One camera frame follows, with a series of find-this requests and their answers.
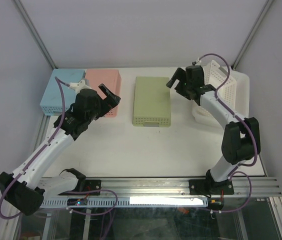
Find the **pink plastic basket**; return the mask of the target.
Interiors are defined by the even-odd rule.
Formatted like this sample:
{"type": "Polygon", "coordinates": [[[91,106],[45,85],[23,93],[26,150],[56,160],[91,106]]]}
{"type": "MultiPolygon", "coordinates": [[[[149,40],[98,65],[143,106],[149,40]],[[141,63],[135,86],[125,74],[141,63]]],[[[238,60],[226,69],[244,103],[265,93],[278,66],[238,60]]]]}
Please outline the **pink plastic basket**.
{"type": "Polygon", "coordinates": [[[88,68],[84,78],[88,85],[104,100],[107,96],[99,89],[104,84],[113,94],[120,97],[122,78],[118,69],[92,69],[88,68]]]}

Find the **small white plastic basket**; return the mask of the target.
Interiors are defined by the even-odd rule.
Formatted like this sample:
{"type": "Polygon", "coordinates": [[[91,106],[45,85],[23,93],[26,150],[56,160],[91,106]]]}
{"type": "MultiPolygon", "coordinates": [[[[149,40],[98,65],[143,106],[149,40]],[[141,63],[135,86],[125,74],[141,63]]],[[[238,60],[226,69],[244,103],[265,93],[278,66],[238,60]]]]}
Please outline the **small white plastic basket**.
{"type": "MultiPolygon", "coordinates": [[[[205,84],[210,84],[215,88],[219,87],[226,80],[226,77],[228,75],[227,68],[220,66],[215,60],[212,60],[210,63],[203,65],[202,68],[204,70],[205,84]]],[[[237,91],[236,85],[237,81],[234,79],[234,77],[230,76],[226,83],[218,90],[218,95],[231,108],[235,106],[237,91]]]]}

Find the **large white plastic container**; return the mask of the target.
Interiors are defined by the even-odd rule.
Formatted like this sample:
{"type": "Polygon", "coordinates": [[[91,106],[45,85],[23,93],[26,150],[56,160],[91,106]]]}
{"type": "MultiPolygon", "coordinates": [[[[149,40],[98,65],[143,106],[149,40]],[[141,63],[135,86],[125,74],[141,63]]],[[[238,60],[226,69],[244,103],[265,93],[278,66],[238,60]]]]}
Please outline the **large white plastic container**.
{"type": "MultiPolygon", "coordinates": [[[[239,114],[249,116],[250,78],[241,72],[232,70],[231,77],[236,80],[235,106],[232,108],[239,114]]],[[[192,115],[196,122],[209,127],[221,128],[221,125],[203,108],[195,102],[192,103],[192,115]]]]}

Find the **green plastic basket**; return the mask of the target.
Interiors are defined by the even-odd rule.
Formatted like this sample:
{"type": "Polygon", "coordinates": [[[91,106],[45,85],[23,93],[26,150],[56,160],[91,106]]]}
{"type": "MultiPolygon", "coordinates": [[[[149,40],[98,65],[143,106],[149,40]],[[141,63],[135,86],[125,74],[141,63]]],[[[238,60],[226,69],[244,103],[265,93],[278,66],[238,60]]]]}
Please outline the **green plastic basket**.
{"type": "Polygon", "coordinates": [[[135,79],[132,125],[171,126],[171,95],[168,77],[138,76],[135,79]]]}

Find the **blue plastic basket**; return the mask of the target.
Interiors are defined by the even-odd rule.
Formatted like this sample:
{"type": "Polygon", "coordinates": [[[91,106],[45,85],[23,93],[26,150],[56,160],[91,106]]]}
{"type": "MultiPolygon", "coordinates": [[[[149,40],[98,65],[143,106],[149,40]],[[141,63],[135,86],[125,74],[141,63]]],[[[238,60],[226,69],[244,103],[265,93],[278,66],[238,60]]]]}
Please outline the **blue plastic basket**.
{"type": "Polygon", "coordinates": [[[62,98],[59,86],[55,77],[62,82],[78,83],[84,78],[86,71],[84,69],[60,68],[54,69],[44,91],[40,102],[40,107],[46,116],[57,116],[62,113],[62,98]]]}

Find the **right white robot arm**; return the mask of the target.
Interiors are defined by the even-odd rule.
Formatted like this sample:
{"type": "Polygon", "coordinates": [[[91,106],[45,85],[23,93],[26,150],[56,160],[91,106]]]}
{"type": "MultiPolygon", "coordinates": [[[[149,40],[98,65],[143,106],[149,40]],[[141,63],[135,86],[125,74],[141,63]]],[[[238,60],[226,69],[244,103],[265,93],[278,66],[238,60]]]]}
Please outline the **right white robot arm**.
{"type": "Polygon", "coordinates": [[[204,179],[189,180],[190,194],[207,198],[234,194],[231,188],[235,172],[241,166],[251,166],[248,161],[256,161],[261,151],[258,120],[235,113],[219,96],[217,89],[205,83],[202,66],[177,68],[166,86],[206,109],[224,130],[220,160],[206,172],[204,179]]]}

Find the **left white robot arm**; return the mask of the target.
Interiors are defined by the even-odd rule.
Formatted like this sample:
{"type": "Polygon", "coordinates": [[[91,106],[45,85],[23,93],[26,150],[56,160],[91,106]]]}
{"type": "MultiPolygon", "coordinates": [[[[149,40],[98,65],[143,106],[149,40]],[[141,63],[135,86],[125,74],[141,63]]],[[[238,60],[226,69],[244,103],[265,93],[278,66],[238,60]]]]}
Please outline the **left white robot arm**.
{"type": "Polygon", "coordinates": [[[53,128],[32,155],[12,173],[0,174],[1,202],[7,201],[25,216],[34,214],[49,197],[71,191],[81,194],[86,188],[86,176],[74,168],[64,174],[44,180],[43,175],[69,145],[88,129],[92,121],[114,109],[121,98],[104,84],[96,90],[84,88],[76,94],[69,109],[63,109],[53,128]]]}

